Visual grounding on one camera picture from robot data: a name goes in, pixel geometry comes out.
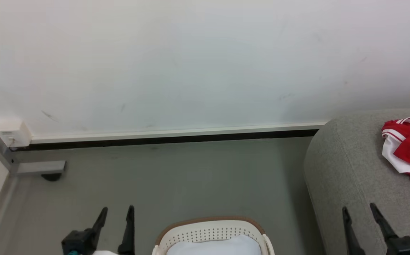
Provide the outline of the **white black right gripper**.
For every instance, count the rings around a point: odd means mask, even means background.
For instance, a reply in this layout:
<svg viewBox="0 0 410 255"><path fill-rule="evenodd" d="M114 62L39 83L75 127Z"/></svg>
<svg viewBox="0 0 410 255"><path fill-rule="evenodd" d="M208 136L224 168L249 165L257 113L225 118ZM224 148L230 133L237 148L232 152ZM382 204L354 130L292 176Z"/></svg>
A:
<svg viewBox="0 0 410 255"><path fill-rule="evenodd" d="M375 203L370 203L373 218L381 229L387 245L387 255L410 255L410 236L398 237ZM342 219L348 255L365 255L352 227L352 219L347 207L342 207Z"/></svg>

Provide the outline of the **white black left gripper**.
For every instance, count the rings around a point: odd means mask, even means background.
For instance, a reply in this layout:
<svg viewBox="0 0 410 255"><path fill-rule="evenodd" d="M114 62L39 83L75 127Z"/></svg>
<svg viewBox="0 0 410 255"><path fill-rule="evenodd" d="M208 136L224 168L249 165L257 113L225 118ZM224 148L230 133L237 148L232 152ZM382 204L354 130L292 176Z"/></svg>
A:
<svg viewBox="0 0 410 255"><path fill-rule="evenodd" d="M63 255L115 255L107 250L98 250L98 238L105 225L108 208L103 207L92 229L71 231L61 242ZM130 205L119 255L135 255L135 207Z"/></svg>

